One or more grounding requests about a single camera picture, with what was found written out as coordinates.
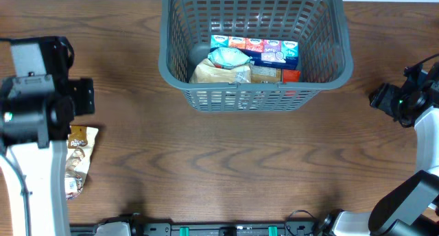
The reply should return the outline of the teal snack packet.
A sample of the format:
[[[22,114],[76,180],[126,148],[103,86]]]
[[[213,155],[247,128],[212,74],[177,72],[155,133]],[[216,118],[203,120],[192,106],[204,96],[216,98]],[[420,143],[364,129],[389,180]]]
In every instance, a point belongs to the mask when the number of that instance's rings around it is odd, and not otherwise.
[[[251,57],[237,48],[218,47],[208,54],[208,59],[217,68],[234,69],[248,64]]]

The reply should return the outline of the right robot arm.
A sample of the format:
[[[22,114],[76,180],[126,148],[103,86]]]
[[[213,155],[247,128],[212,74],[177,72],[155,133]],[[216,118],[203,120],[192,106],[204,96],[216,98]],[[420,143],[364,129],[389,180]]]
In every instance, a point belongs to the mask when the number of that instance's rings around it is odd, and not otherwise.
[[[417,139],[413,176],[382,198],[369,213],[339,210],[317,227],[321,235],[437,235],[438,222],[423,215],[438,210],[438,65],[406,67],[401,86],[383,83],[369,95],[370,106],[383,111],[403,128],[414,128]]]

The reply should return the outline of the PanTree snack bag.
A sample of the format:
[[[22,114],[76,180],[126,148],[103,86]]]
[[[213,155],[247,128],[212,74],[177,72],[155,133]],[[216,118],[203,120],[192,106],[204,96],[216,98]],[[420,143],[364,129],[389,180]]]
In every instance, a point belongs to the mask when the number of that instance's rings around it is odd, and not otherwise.
[[[99,130],[93,127],[71,126],[64,176],[67,200],[78,197],[84,188],[98,132]]]

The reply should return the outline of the Kleenex tissue multipack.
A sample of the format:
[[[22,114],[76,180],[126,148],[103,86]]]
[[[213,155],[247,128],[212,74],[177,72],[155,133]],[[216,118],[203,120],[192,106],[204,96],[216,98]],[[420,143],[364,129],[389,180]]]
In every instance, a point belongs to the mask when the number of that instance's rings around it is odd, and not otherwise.
[[[211,51],[220,47],[238,48],[257,66],[278,69],[295,69],[298,66],[299,46],[295,41],[212,35]]]

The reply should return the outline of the orange pasta packet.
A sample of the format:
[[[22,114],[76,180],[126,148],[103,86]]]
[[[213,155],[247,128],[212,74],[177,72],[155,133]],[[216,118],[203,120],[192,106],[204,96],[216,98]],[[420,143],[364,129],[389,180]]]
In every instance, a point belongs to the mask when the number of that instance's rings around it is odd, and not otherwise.
[[[251,82],[256,84],[299,82],[300,75],[301,72],[299,70],[253,66]]]

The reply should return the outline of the cream snack pouch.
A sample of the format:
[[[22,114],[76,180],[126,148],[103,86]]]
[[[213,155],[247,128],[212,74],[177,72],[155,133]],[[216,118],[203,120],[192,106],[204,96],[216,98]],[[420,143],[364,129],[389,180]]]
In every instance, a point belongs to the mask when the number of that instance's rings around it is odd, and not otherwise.
[[[245,64],[234,69],[217,68],[213,63],[205,58],[199,63],[193,75],[191,84],[199,83],[251,83],[252,65]]]

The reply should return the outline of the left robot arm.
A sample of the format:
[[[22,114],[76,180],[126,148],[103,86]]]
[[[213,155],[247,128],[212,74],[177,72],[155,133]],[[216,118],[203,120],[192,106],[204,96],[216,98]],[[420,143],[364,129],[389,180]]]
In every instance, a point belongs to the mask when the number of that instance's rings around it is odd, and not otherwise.
[[[93,80],[69,79],[64,36],[8,39],[15,74],[1,83],[1,171],[14,235],[131,235],[130,218],[70,226],[64,175],[70,123],[95,112]]]

